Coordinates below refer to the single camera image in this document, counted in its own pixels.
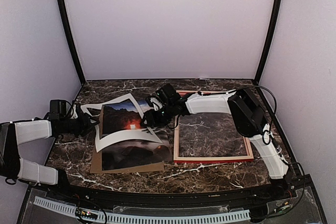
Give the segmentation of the white mat board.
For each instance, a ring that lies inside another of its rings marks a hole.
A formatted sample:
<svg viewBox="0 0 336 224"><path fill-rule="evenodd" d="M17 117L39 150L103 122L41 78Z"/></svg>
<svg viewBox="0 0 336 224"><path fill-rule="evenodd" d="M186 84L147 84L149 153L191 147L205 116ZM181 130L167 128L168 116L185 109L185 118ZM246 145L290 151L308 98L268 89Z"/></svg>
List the white mat board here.
<svg viewBox="0 0 336 224"><path fill-rule="evenodd" d="M133 97L132 94L128 93L125 95L122 95L120 97L117 97L115 99L112 99L110 101L104 102L104 103L98 103L98 104L85 104L81 105L81 110L84 113L88 113L91 116L91 113L88 111L88 109L95 109L95 110L101 110L104 105L108 104L116 104L123 102L125 100L130 100L135 108L137 109L137 112L139 113L140 117L143 118L144 113L142 108L139 106L136 99ZM162 143L162 141L158 138L156 133L150 128L147 127L148 133L145 130L142 129L129 129L129 130L121 130L115 133L108 134L107 136L100 138L100 132L99 127L95 126L96 129L96 138L95 138L95 147L96 152L99 152L103 150L104 148L122 142L127 140L145 140L155 143Z"/></svg>

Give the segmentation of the red wooden picture frame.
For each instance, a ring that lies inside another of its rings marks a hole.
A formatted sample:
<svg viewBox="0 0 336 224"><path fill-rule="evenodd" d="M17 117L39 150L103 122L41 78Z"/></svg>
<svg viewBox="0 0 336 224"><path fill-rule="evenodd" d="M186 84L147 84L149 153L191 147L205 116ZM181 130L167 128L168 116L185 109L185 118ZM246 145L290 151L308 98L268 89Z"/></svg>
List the red wooden picture frame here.
<svg viewBox="0 0 336 224"><path fill-rule="evenodd" d="M228 105L223 102L212 102L212 109L208 112L202 110L201 113L228 113ZM180 157L179 156L179 125L174 130L174 151L173 160L176 163L232 163L232 162L247 162L254 159L250 140L243 137L247 147L247 156L233 156L233 157Z"/></svg>

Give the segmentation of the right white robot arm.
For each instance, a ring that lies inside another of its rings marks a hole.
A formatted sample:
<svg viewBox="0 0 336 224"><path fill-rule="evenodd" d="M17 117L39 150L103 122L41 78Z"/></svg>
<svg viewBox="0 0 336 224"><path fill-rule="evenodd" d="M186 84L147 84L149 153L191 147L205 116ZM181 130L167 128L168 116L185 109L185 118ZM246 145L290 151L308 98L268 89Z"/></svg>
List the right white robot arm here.
<svg viewBox="0 0 336 224"><path fill-rule="evenodd" d="M192 114L231 114L237 132L253 143L268 169L271 182L269 197L278 200L287 193L292 170L274 138L264 108L250 87L180 95L171 84L166 84L155 95L147 97L146 102L151 106L141 120L141 125L146 127L166 126L172 119Z"/></svg>

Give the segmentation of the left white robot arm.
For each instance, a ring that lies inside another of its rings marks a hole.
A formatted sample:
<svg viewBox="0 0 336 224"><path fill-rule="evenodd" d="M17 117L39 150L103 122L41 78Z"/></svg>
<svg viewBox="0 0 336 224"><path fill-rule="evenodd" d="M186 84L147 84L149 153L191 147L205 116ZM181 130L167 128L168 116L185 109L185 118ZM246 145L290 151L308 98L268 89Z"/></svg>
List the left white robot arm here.
<svg viewBox="0 0 336 224"><path fill-rule="evenodd" d="M5 183L14 185L18 180L23 180L34 185L51 185L61 200L71 200L74 189L69 186L66 172L23 159L18 147L64 134L85 136L99 123L79 104L66 100L51 100L49 112L42 119L1 123L1 176L5 178Z"/></svg>

